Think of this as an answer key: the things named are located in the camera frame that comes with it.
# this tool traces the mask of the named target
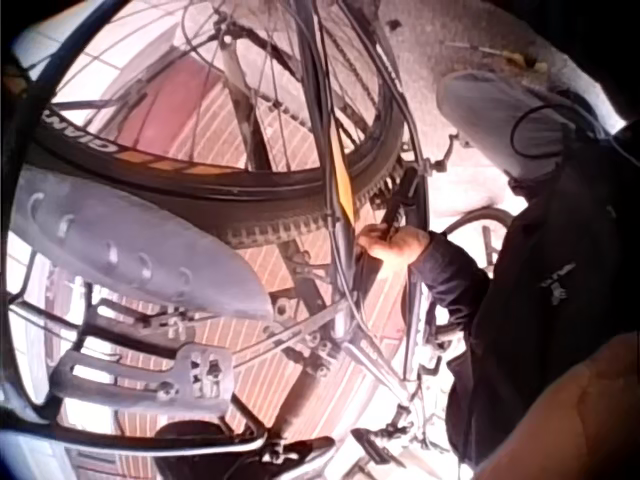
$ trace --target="pedal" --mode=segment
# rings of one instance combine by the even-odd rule
[[[362,447],[364,453],[376,465],[389,465],[391,463],[407,468],[395,455],[393,455],[386,447],[378,445],[376,438],[379,436],[377,432],[373,432],[367,428],[354,428],[351,435],[358,445]]]
[[[83,378],[75,367],[131,380],[142,388]],[[168,370],[150,370],[67,350],[50,377],[51,392],[116,410],[131,409],[164,415],[225,415],[233,395],[231,353],[219,347],[187,343]]]

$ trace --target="finger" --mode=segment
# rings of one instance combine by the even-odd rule
[[[384,225],[372,223],[372,224],[366,225],[362,230],[360,230],[358,237],[365,236],[365,237],[381,238],[382,234],[384,233],[384,230],[385,230]]]
[[[389,256],[389,244],[383,240],[374,237],[358,237],[358,243],[364,248],[369,255],[380,260],[384,260]]]

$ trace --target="bicycle wheel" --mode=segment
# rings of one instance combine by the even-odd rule
[[[403,120],[338,7],[319,2],[318,10],[360,207],[399,174]],[[159,22],[161,34],[149,34],[153,40],[135,55],[122,53]],[[375,26],[374,18],[360,22],[365,31]],[[234,248],[321,228],[323,174],[300,85],[296,27],[283,3],[133,2],[87,48],[79,42],[27,162],[115,186]],[[384,39],[379,47],[393,58]],[[109,61],[122,68],[93,98],[69,93],[91,65]]]
[[[494,207],[479,208],[460,217],[442,233],[453,243],[462,246],[478,262],[478,266],[491,275],[502,241],[512,221],[513,215],[506,210]],[[446,313],[438,308],[436,315],[443,319]],[[436,326],[435,339],[439,342],[454,340],[460,337],[462,327],[461,324],[448,321],[440,323]]]

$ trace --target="orange stripe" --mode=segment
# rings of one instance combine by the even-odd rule
[[[331,151],[333,152],[333,164],[336,170],[336,179],[338,181],[338,199],[340,205],[344,208],[347,217],[351,221],[351,225],[355,224],[355,215],[353,208],[353,192],[351,191],[351,179],[349,178],[349,172],[344,164],[344,155],[342,154],[342,147],[338,139],[338,131],[333,119],[331,119]]]

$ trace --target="metal bracket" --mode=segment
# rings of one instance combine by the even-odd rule
[[[314,265],[309,263],[310,260],[311,254],[307,250],[296,252],[294,255],[289,257],[283,257],[283,261],[289,267],[291,275],[300,278],[311,278],[318,282],[330,284],[331,278],[329,276],[329,271],[331,265],[328,263]]]
[[[144,384],[141,390],[100,383],[74,374],[81,366],[119,379]],[[219,347],[189,343],[181,347],[173,366],[154,371],[132,367],[68,350],[50,377],[51,391],[60,397],[97,403],[115,409],[175,415],[224,415],[233,395],[231,353]]]
[[[101,315],[101,307],[122,315],[125,321]],[[198,321],[184,312],[147,315],[102,298],[87,311],[83,334],[130,350],[173,359],[183,344],[195,340],[193,324]]]

